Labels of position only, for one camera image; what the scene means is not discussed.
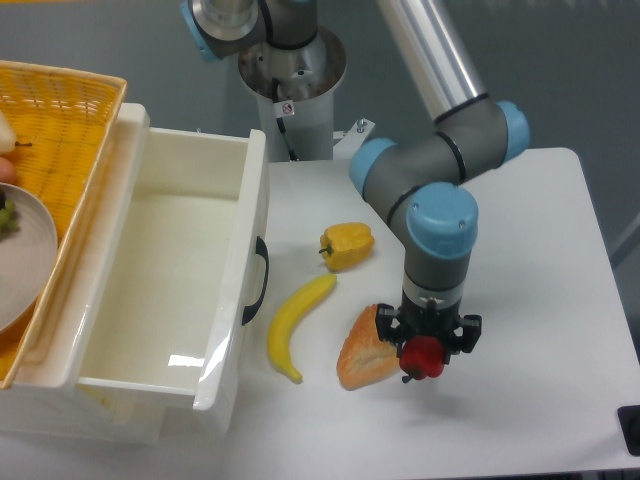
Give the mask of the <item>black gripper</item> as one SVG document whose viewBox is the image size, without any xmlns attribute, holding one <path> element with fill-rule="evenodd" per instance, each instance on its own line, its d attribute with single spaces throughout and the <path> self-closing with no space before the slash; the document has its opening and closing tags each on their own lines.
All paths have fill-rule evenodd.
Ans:
<svg viewBox="0 0 640 480">
<path fill-rule="evenodd" d="M 436 338 L 445 348 L 444 363 L 460 353 L 471 353 L 482 335 L 481 315 L 459 315 L 461 300 L 438 307 L 432 302 L 414 303 L 402 292 L 400 310 L 380 303 L 376 307 L 375 325 L 381 342 L 392 345 L 400 358 L 406 343 L 416 336 Z"/>
</svg>

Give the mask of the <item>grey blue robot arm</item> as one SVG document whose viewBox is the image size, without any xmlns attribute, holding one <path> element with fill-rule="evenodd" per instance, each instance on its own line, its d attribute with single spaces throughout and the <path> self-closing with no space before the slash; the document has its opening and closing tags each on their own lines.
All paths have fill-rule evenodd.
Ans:
<svg viewBox="0 0 640 480">
<path fill-rule="evenodd" d="M 478 233 L 464 184 L 522 154 L 530 131 L 514 104 L 488 95 L 446 5 L 383 1 L 380 11 L 435 130 L 410 147 L 366 141 L 350 162 L 361 197 L 404 247 L 399 306 L 380 306 L 379 338 L 412 378 L 436 376 L 472 351 L 482 319 L 459 306 Z M 201 56 L 237 59 L 255 96 L 271 161 L 333 155 L 333 95 L 346 52 L 318 21 L 314 1 L 185 1 L 181 14 Z"/>
</svg>

